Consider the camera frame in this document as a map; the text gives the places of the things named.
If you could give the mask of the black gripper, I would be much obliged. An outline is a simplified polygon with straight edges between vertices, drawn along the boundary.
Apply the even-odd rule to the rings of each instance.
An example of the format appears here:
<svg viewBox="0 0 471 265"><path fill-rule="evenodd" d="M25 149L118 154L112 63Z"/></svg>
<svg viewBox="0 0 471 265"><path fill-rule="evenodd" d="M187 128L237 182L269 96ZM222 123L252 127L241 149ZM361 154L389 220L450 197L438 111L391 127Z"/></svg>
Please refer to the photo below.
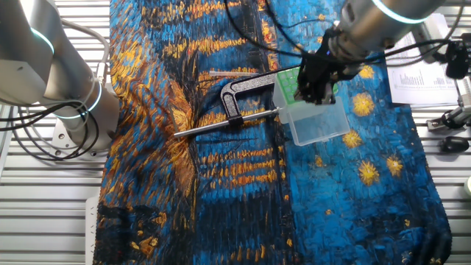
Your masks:
<svg viewBox="0 0 471 265"><path fill-rule="evenodd" d="M325 83L337 80L351 80L359 73L359 66L348 66L336 57L334 51L329 46L329 42L341 35L341 31L329 28L322 36L321 46L315 52L303 52L302 62L297 77L297 90L294 94L296 101L318 104L317 92L324 92L320 104L334 105L336 103L335 94L331 85L326 85L325 89L319 88Z"/></svg>

